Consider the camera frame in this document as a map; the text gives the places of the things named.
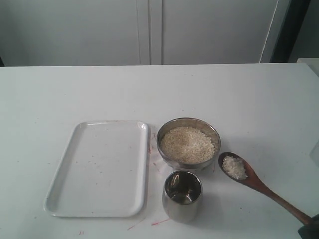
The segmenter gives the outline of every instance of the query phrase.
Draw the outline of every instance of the cabinet door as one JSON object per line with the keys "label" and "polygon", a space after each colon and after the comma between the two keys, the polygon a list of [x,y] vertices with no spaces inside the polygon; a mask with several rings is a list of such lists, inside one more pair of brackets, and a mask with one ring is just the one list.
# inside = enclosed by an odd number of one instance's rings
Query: cabinet door
{"label": "cabinet door", "polygon": [[[289,5],[289,0],[150,1],[152,64],[269,62]],[[159,32],[160,39],[154,37]]]}
{"label": "cabinet door", "polygon": [[148,0],[0,1],[8,66],[148,65]]}

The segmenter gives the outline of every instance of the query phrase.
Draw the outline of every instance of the dark object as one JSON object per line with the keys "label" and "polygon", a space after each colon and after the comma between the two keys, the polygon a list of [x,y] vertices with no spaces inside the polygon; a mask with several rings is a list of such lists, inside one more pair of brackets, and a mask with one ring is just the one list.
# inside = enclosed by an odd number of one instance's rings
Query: dark object
{"label": "dark object", "polygon": [[288,62],[311,0],[291,0],[277,44],[272,63]]}
{"label": "dark object", "polygon": [[[245,173],[247,175],[246,179],[242,179],[242,180],[237,180],[232,178],[231,176],[229,176],[224,168],[223,168],[223,159],[226,156],[231,156],[233,158],[238,158],[241,159],[244,167],[245,167]],[[276,203],[278,203],[279,205],[281,205],[282,207],[284,207],[288,212],[290,212],[292,215],[294,215],[302,224],[304,225],[310,225],[313,223],[313,220],[311,217],[309,217],[308,215],[306,215],[305,213],[303,213],[302,211],[298,210],[297,208],[295,208],[293,205],[291,205],[290,203],[288,203],[286,200],[284,200],[283,198],[279,197],[276,193],[274,193],[273,191],[271,191],[256,175],[255,171],[253,170],[253,168],[241,157],[239,157],[237,154],[234,153],[230,153],[230,152],[225,152],[222,153],[219,158],[218,158],[218,164],[219,167],[221,168],[221,170],[231,179],[235,180],[238,183],[241,183],[247,187],[250,187],[264,195],[266,195],[267,197],[271,198],[272,200],[274,200]]]}
{"label": "dark object", "polygon": [[319,214],[313,217],[313,224],[305,225],[298,230],[302,239],[319,239]]}

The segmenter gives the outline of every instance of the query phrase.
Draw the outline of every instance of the rice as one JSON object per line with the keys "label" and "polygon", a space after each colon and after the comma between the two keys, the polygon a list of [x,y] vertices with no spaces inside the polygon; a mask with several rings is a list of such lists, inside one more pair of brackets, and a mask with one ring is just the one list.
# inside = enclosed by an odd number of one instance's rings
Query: rice
{"label": "rice", "polygon": [[188,126],[171,129],[161,140],[160,148],[172,160],[186,164],[205,162],[215,153],[210,137]]}
{"label": "rice", "polygon": [[242,159],[226,156],[223,160],[223,169],[229,176],[237,180],[247,178]]}

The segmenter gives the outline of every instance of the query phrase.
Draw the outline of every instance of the white tray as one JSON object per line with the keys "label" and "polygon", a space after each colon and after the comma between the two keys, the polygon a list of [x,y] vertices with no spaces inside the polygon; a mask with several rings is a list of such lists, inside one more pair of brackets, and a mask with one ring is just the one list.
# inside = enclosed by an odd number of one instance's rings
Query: white tray
{"label": "white tray", "polygon": [[58,217],[129,217],[144,204],[148,126],[139,121],[76,126],[45,199]]}

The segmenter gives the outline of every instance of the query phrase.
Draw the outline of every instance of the spoon bowl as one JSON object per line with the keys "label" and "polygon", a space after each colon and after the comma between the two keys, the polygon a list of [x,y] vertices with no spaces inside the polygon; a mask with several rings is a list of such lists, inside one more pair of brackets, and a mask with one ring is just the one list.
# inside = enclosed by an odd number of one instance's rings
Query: spoon bowl
{"label": "spoon bowl", "polygon": [[[224,162],[224,158],[227,156],[231,156],[233,158],[237,158],[240,159],[244,165],[245,168],[245,173],[247,175],[247,178],[245,179],[235,179],[232,176],[228,175],[227,172],[224,170],[223,168],[223,162]],[[253,168],[249,165],[249,163],[247,163],[243,158],[241,158],[240,156],[238,156],[235,153],[231,153],[231,152],[225,152],[222,153],[219,158],[218,158],[218,164],[219,167],[221,168],[221,170],[228,176],[230,177],[232,180],[241,183],[247,187],[250,187],[262,194],[264,194],[265,196],[271,198],[272,200],[274,200],[275,202],[277,202],[279,205],[281,205],[282,207],[284,207],[288,212],[290,212],[292,215],[294,215],[301,223],[303,223],[304,225],[309,225],[313,223],[313,220],[311,217],[309,217],[308,215],[306,215],[305,213],[303,213],[302,211],[300,211],[299,209],[295,208],[293,205],[291,205],[290,203],[288,203],[286,200],[284,200],[283,198],[281,198],[280,196],[278,196],[276,193],[274,193],[272,190],[270,190],[257,176],[257,174],[255,173],[255,171],[253,170]]]}

